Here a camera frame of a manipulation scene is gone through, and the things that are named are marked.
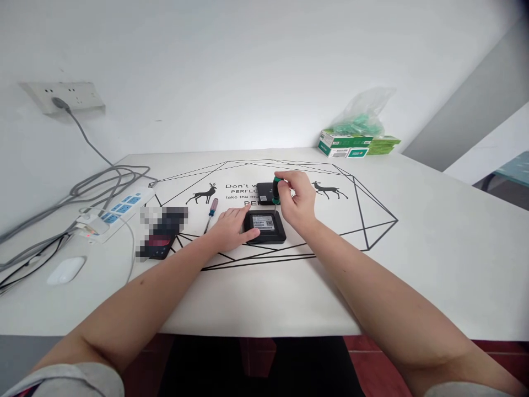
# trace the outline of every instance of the power strip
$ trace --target power strip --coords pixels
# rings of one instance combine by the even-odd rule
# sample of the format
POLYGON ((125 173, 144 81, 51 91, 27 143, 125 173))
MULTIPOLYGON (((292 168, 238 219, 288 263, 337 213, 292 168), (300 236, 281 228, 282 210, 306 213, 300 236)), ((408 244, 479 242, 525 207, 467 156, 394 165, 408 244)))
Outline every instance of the power strip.
POLYGON ((140 207, 154 197, 154 189, 150 187, 136 187, 129 191, 129 194, 123 194, 123 196, 115 201, 110 210, 101 215, 101 220, 110 226, 105 233, 87 233, 86 231, 81 230, 79 235, 88 238, 91 242, 100 244, 106 242, 114 233, 124 226, 124 222, 118 218, 123 221, 128 221, 139 211, 140 207))

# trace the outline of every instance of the hand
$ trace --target hand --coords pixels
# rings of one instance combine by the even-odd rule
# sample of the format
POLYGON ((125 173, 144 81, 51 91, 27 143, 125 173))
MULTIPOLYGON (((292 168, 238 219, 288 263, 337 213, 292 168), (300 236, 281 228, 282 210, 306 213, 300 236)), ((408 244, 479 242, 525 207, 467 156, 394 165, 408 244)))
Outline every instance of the hand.
POLYGON ((244 216, 250 209, 248 204, 243 208, 230 208, 219 216, 216 224, 204 235, 210 241, 216 252, 227 252, 234 250, 239 245, 255 239, 259 234, 259 229, 250 229, 246 233, 241 232, 244 216))
POLYGON ((283 218, 298 233, 305 228, 311 227, 317 222, 314 215, 316 191, 310 185, 307 174, 301 171, 277 171, 276 176, 288 181, 280 181, 277 184, 283 218), (295 190, 296 194, 294 197, 292 197, 290 189, 295 190))

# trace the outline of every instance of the black box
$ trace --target black box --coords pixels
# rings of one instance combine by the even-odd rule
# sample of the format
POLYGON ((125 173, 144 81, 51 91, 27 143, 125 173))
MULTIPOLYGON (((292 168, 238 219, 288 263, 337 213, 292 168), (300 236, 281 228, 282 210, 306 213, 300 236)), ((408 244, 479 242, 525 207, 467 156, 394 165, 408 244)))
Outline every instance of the black box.
POLYGON ((256 227, 261 234, 247 244, 283 244, 287 239, 281 216, 274 210, 248 211, 244 218, 244 231, 256 227))
POLYGON ((274 205, 272 202, 272 182, 264 182, 257 184, 257 203, 259 205, 274 205))

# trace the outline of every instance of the deer silhouette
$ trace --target deer silhouette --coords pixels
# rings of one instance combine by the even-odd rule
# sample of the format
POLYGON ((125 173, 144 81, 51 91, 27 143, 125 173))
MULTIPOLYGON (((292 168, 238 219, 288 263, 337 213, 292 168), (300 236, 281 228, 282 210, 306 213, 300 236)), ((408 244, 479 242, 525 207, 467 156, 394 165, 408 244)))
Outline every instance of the deer silhouette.
POLYGON ((336 193, 337 196, 338 196, 338 199, 340 199, 340 194, 343 195, 343 193, 340 192, 337 187, 322 187, 322 186, 318 185, 318 183, 320 183, 320 182, 312 182, 311 185, 314 185, 314 187, 316 188, 316 193, 318 193, 319 195, 322 195, 320 192, 323 192, 327 196, 326 192, 328 192, 328 191, 333 191, 334 193, 336 193))
POLYGON ((202 196, 206 196, 206 204, 209 203, 209 199, 211 198, 211 196, 213 196, 215 194, 215 191, 217 190, 217 188, 215 187, 215 184, 209 184, 211 187, 209 188, 209 190, 207 192, 199 192, 199 193, 193 193, 194 196, 191 197, 189 200, 186 201, 186 204, 189 203, 190 200, 193 200, 195 199, 195 203, 198 204, 198 201, 197 199, 199 197, 202 197, 202 196))

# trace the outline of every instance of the screwdriver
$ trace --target screwdriver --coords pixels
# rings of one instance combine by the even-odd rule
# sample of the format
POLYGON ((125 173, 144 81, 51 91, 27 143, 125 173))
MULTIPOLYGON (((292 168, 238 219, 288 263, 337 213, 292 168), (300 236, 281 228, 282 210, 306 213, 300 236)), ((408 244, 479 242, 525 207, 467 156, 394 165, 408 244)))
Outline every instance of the screwdriver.
POLYGON ((217 210, 217 204, 219 203, 219 199, 216 198, 215 200, 213 200, 213 204, 211 204, 211 208, 209 209, 209 219, 208 219, 208 223, 206 224, 206 228, 204 229, 204 234, 206 234, 206 232, 208 231, 208 227, 209 227, 209 222, 211 221, 211 218, 213 218, 213 214, 215 214, 215 211, 217 210))
POLYGON ((279 190, 277 189, 277 184, 279 181, 282 181, 282 178, 274 177, 274 182, 272 182, 272 202, 274 203, 274 215, 276 214, 277 204, 280 203, 279 200, 279 190))

